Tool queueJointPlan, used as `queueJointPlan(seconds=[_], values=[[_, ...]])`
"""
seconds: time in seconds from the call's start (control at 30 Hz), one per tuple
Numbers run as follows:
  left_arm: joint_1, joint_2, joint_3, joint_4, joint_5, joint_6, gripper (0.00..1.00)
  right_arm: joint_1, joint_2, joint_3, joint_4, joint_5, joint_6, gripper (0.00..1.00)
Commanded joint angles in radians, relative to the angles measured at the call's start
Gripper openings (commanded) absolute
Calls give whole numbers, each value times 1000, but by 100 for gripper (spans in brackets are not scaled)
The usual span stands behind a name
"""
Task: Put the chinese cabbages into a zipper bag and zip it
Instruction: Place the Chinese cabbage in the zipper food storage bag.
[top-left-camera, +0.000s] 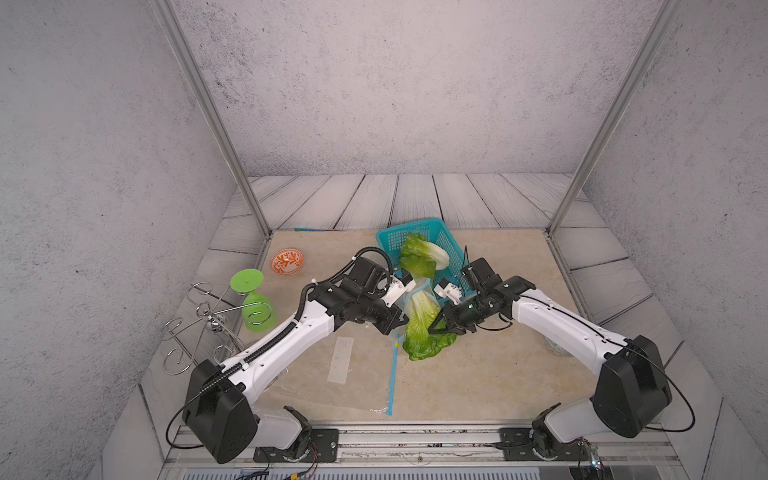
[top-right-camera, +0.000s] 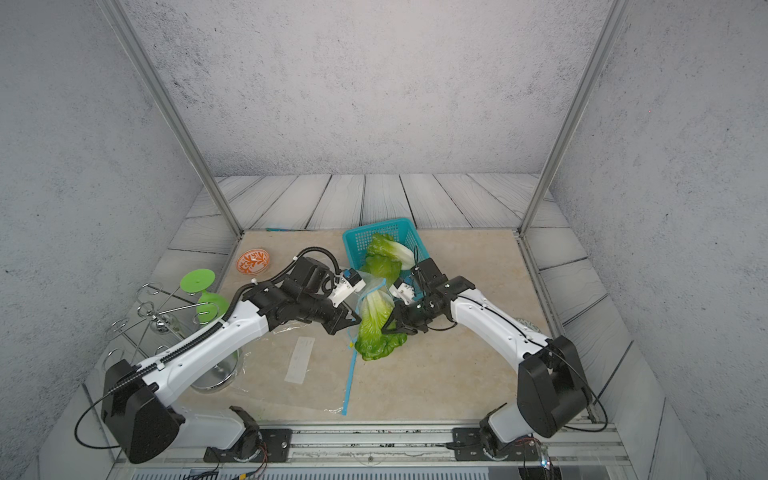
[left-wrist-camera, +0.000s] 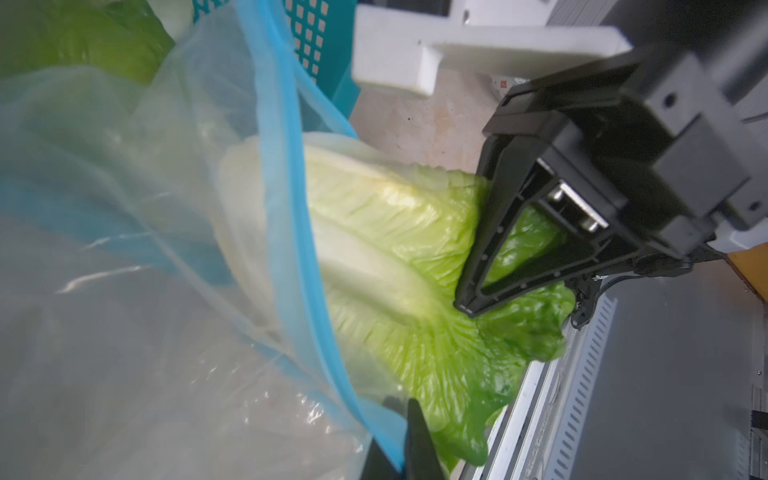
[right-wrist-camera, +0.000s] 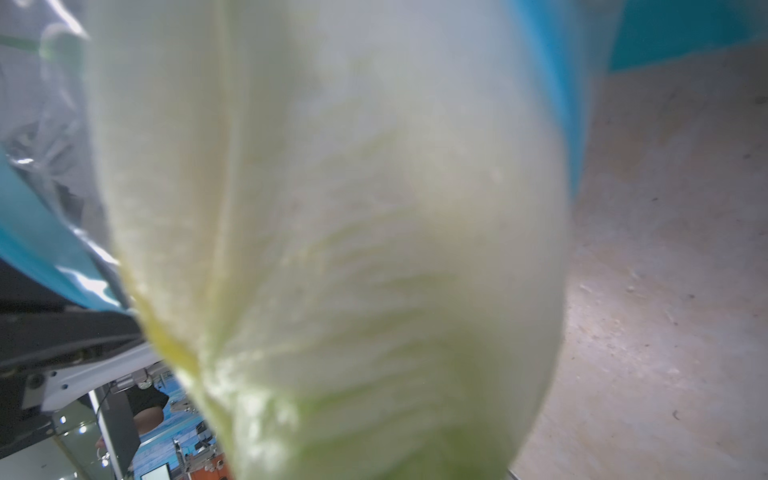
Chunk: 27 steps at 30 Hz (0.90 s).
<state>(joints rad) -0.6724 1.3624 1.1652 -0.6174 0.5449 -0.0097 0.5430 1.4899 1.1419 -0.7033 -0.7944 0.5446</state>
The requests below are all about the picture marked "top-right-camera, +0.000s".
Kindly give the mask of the chinese cabbage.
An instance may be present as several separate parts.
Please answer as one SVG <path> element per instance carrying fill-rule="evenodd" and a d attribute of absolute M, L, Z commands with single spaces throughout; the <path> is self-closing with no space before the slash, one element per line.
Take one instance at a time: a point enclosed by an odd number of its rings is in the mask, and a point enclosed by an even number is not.
<path fill-rule="evenodd" d="M 366 257 L 361 271 L 384 279 L 386 285 L 391 286 L 399 278 L 401 267 L 402 263 L 398 259 L 382 255 L 369 255 Z"/>
<path fill-rule="evenodd" d="M 360 302 L 359 315 L 362 319 L 355 342 L 356 351 L 364 361 L 379 360 L 404 345 L 407 335 L 383 335 L 381 327 L 394 309 L 392 297 L 383 290 L 374 290 Z"/>
<path fill-rule="evenodd" d="M 372 235 L 371 242 L 367 248 L 367 255 L 382 255 L 398 259 L 402 263 L 402 270 L 410 270 L 416 264 L 415 254 L 411 249 L 383 233 L 374 233 Z"/>

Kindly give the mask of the chinese cabbage top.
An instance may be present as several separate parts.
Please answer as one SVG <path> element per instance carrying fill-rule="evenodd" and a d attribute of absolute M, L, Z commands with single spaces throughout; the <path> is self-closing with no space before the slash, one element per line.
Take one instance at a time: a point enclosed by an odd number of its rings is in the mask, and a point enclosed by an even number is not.
<path fill-rule="evenodd" d="M 367 255 L 382 255 L 398 259 L 402 263 L 402 270 L 410 270 L 416 264 L 415 254 L 411 249 L 383 233 L 374 233 L 372 235 L 371 242 L 367 248 Z"/>

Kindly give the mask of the teal plastic basket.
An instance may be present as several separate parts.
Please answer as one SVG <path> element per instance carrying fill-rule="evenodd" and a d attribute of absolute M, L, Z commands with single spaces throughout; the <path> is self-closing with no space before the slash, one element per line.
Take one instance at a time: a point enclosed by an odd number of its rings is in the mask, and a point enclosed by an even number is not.
<path fill-rule="evenodd" d="M 352 268 L 384 279 L 388 287 L 401 280 L 413 288 L 416 298 L 422 296 L 410 269 L 429 254 L 411 220 L 398 218 L 350 229 L 342 241 Z"/>

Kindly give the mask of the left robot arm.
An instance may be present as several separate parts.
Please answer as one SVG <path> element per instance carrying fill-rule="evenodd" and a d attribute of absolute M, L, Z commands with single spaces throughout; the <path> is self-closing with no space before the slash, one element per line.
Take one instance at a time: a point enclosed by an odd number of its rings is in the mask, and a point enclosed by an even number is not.
<path fill-rule="evenodd" d="M 354 269 L 295 257 L 280 276 L 241 286 L 220 318 L 185 340 L 136 365 L 112 365 L 105 374 L 102 421 L 134 464 L 183 441 L 207 448 L 217 461 L 251 460 L 262 453 L 263 439 L 244 409 L 185 413 L 176 400 L 219 362 L 287 322 L 317 322 L 330 335 L 352 326 L 356 316 L 345 301 L 364 286 Z"/>

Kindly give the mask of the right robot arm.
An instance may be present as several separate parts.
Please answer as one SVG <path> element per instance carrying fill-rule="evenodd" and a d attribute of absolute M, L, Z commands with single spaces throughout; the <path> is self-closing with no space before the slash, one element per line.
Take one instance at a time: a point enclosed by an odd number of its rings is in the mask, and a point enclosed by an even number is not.
<path fill-rule="evenodd" d="M 500 459 L 535 435 L 554 436 L 591 404 L 593 392 L 569 339 L 524 325 L 466 278 L 447 278 L 430 258 L 416 264 L 411 276 L 411 282 L 396 280 L 390 288 L 395 301 L 384 334 L 427 332 L 443 315 L 493 347 L 517 375 L 516 402 L 480 421 L 476 444 L 488 457 Z"/>

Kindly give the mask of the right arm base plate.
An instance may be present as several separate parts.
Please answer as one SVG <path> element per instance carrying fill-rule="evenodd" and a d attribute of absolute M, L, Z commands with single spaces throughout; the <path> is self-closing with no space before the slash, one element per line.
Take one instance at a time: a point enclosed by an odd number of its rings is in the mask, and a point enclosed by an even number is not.
<path fill-rule="evenodd" d="M 445 447 L 457 461 L 527 462 L 541 459 L 541 447 L 533 437 L 522 437 L 504 443 L 488 429 L 481 427 L 454 428 L 452 439 Z"/>

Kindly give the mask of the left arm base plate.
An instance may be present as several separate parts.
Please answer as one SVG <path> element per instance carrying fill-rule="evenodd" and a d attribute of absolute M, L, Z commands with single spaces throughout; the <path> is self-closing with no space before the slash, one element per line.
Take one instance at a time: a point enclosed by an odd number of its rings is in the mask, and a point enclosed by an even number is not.
<path fill-rule="evenodd" d="M 293 431 L 288 428 L 268 428 L 246 431 L 229 449 L 207 447 L 206 463 L 285 463 L 288 461 Z"/>

